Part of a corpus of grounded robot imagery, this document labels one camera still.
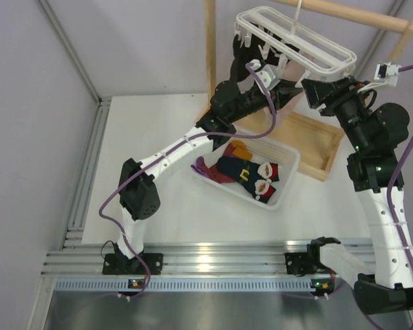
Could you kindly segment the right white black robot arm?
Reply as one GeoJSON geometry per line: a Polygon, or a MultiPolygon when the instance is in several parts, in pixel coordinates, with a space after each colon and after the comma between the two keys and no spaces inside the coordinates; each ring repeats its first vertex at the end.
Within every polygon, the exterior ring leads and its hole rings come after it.
{"type": "Polygon", "coordinates": [[[308,105],[322,116],[334,116],[354,152],[348,175],[366,215],[375,267],[371,268],[332,237],[306,246],[306,266],[331,270],[353,290],[365,315],[413,309],[413,246],[403,211],[404,181],[395,148],[407,139],[410,117],[388,102],[371,110],[365,83],[352,76],[334,82],[304,79],[308,105]]]}

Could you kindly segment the white plastic clip hanger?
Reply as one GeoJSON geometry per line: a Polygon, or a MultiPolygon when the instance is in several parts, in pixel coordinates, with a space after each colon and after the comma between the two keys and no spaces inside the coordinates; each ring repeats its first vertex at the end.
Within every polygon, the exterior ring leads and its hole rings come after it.
{"type": "Polygon", "coordinates": [[[245,46],[254,46],[255,59],[262,65],[276,66],[281,77],[289,61],[295,61],[305,67],[306,71],[299,81],[305,78],[333,81],[351,74],[357,62],[357,55],[302,25],[299,22],[301,11],[296,7],[295,15],[291,18],[269,6],[246,10],[237,14],[234,33],[244,41],[245,46]],[[280,36],[283,44],[265,35],[263,29],[280,36]],[[274,52],[269,42],[282,52],[274,52]]]}

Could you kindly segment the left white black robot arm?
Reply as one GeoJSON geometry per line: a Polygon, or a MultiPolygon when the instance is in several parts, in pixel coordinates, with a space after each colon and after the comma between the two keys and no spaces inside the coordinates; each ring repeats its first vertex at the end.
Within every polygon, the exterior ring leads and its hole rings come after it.
{"type": "Polygon", "coordinates": [[[271,111],[275,122],[277,112],[302,91],[295,82],[280,80],[269,85],[255,82],[248,91],[241,92],[235,81],[225,80],[216,87],[209,110],[184,137],[151,157],[138,162],[126,160],[114,192],[119,197],[123,220],[109,218],[119,227],[120,238],[113,244],[114,251],[103,257],[103,274],[157,274],[153,264],[162,257],[146,253],[143,239],[146,219],[160,207],[158,184],[237,137],[234,122],[263,108],[271,111]]]}

